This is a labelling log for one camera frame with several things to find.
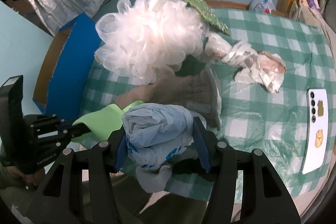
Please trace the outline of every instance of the human hand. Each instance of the human hand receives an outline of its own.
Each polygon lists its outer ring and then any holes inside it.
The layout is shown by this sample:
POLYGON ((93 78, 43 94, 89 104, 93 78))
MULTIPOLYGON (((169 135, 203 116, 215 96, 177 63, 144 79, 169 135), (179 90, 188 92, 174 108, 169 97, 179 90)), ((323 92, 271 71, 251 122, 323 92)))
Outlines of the human hand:
POLYGON ((9 175, 13 179, 21 179, 23 182, 26 183, 26 185, 34 185, 39 186, 42 180, 45 177, 45 170, 42 168, 41 170, 38 170, 36 173, 31 175, 25 175, 23 174, 16 166, 8 166, 6 167, 9 175))

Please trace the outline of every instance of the purple package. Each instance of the purple package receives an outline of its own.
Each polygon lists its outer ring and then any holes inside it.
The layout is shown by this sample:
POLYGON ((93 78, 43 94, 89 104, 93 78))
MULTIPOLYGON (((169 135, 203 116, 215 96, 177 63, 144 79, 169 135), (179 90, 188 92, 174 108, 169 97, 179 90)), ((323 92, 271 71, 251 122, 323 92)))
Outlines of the purple package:
POLYGON ((321 12, 318 0, 307 0, 308 6, 311 9, 314 9, 318 13, 321 12))

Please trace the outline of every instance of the blue cardboard box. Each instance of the blue cardboard box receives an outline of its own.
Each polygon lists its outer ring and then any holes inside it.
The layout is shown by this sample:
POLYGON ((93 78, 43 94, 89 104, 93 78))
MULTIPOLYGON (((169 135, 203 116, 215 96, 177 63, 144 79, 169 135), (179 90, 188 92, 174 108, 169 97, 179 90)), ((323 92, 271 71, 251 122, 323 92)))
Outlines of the blue cardboard box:
POLYGON ((59 29, 44 58, 33 100, 43 114, 76 120, 82 94, 100 45, 95 23, 86 14, 59 29))

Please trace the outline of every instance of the blue gripper pad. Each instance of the blue gripper pad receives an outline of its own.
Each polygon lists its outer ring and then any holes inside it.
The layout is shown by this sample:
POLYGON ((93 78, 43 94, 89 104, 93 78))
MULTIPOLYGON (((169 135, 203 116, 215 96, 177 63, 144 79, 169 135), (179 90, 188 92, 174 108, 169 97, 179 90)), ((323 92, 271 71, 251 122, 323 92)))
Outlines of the blue gripper pad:
POLYGON ((124 167, 125 160, 127 157, 127 145, 126 145, 126 135, 124 134, 121 138, 121 141, 117 148, 117 154, 116 154, 115 164, 114 164, 114 170, 116 172, 119 172, 119 170, 124 167))
POLYGON ((202 132, 206 133, 207 131, 204 128, 199 117, 194 118, 193 126, 193 139, 197 148, 199 161, 201 162, 201 165, 206 170, 206 172, 209 173, 211 171, 210 151, 202 135, 202 132))

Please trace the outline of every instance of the green cloth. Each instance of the green cloth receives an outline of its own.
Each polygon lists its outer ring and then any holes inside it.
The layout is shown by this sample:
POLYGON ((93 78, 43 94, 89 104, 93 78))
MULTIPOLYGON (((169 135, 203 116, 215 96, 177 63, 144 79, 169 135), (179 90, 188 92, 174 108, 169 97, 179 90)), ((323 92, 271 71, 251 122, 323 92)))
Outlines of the green cloth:
POLYGON ((112 131, 120 129, 123 125, 121 116, 131 107, 141 104, 144 104, 144 102, 135 101, 123 110, 121 110, 116 104, 112 104, 101 110, 91 112, 80 117, 73 124, 84 123, 89 129, 91 129, 91 132, 80 137, 73 138, 72 141, 82 143, 87 138, 95 139, 99 142, 107 140, 112 131))
MULTIPOLYGON (((215 15, 231 30, 229 43, 248 41, 258 52, 277 53, 287 72, 278 94, 270 94, 260 84, 234 82, 239 68, 215 63, 222 91, 222 128, 217 138, 235 149, 263 150, 280 174, 292 196, 312 191, 330 163, 336 133, 336 74, 330 48, 321 30, 287 18, 245 10, 214 9, 215 15), (309 88, 326 88, 329 130, 323 165, 306 175, 301 173, 307 143, 309 88)), ((188 57, 180 76, 196 75, 205 64, 188 57)), ((82 99, 82 113, 102 109, 117 95, 134 88, 128 77, 117 76, 97 62, 91 67, 82 99)), ((134 174, 131 165, 124 172, 134 174)), ((207 200, 212 184, 196 174, 172 175, 166 191, 207 200)), ((242 176, 237 180, 236 202, 241 202, 242 176)))

